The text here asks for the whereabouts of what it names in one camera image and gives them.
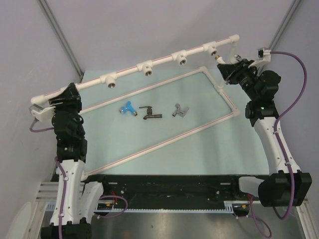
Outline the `white faucet blue cap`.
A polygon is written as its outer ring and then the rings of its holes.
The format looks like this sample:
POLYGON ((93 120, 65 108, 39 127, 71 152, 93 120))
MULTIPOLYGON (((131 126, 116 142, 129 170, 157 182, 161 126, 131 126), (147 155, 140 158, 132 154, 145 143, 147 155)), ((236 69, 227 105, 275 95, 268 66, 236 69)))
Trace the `white faucet blue cap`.
POLYGON ((225 60, 222 56, 215 54, 214 59, 215 59, 217 65, 218 64, 236 64, 236 63, 239 63, 240 61, 243 60, 243 58, 237 54, 232 55, 232 56, 226 58, 225 60))

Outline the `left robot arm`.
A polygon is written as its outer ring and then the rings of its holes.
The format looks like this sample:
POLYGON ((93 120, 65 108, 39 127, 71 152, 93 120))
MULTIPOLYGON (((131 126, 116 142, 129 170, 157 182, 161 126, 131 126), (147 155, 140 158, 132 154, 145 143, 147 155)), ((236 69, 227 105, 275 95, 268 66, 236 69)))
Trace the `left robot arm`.
POLYGON ((109 196, 110 186, 93 181, 84 185, 87 140, 84 120, 80 116, 81 97, 74 83, 56 97, 49 99, 54 107, 52 125, 57 140, 55 161, 59 176, 55 208, 49 226, 42 227, 42 239, 90 239, 91 221, 99 199, 109 196))

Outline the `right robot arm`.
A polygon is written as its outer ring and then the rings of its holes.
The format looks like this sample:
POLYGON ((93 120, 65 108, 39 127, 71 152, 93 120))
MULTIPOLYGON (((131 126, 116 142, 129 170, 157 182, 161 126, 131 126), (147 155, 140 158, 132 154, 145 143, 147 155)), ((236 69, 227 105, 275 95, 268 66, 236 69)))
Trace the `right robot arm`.
POLYGON ((269 166, 269 176, 264 179, 241 177, 231 185, 230 195, 243 199, 248 193, 257 196, 264 207, 300 206, 312 184, 309 173, 302 172, 285 143, 274 96, 281 77, 266 70, 257 74, 253 60, 235 60, 226 64, 216 56, 217 68, 229 85, 240 85, 249 97, 245 117, 259 136, 269 166))

